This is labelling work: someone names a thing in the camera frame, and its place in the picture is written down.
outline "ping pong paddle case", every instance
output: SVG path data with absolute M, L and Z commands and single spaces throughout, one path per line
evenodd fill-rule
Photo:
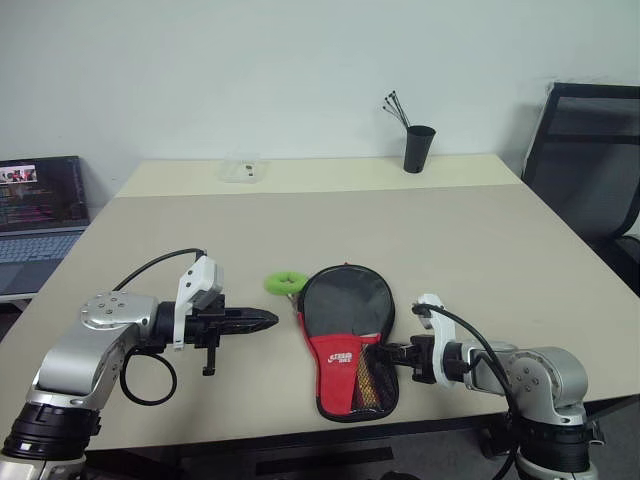
M 375 420 L 396 407 L 395 367 L 376 355 L 394 317 L 389 286 L 366 267 L 329 267 L 306 283 L 298 296 L 298 319 L 316 362 L 322 416 L 337 422 Z

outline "black mesh chair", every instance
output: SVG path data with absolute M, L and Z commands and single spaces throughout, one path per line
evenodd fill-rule
M 640 87 L 554 84 L 522 179 L 640 295 Z

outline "laptop screen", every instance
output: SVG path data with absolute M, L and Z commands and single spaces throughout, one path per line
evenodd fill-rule
M 0 161 L 0 233 L 89 224 L 78 157 Z

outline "desk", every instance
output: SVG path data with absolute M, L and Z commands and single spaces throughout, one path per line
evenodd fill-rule
M 369 186 L 353 175 L 364 168 Z M 410 306 L 434 292 L 489 339 L 571 351 L 589 374 L 588 400 L 640 392 L 637 297 L 497 157 L 434 157 L 421 175 L 400 168 L 391 159 L 271 162 L 264 184 L 230 186 L 216 182 L 210 162 L 143 164 L 0 344 L 0 428 L 8 432 L 44 354 L 87 298 L 148 259 L 191 246 L 224 266 L 228 306 L 267 309 L 280 323 L 223 337 L 210 378 L 200 373 L 203 351 L 167 349 L 178 372 L 175 396 L 141 407 L 116 387 L 92 449 L 352 427 L 316 411 L 314 365 L 291 305 L 262 287 L 274 271 L 312 274 L 345 261 L 389 283 L 397 305 L 390 341 L 423 332 Z M 157 266 L 131 291 L 175 298 L 187 262 Z M 128 377 L 145 398 L 168 388 L 162 367 L 145 359 Z M 409 369 L 399 377 L 398 407 L 369 425 L 506 409 L 503 399 L 463 386 L 413 383 Z

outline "black cup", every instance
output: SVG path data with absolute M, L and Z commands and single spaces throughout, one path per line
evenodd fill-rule
M 420 173 L 429 153 L 429 147 L 436 131 L 424 125 L 407 128 L 407 147 L 404 151 L 404 171 Z

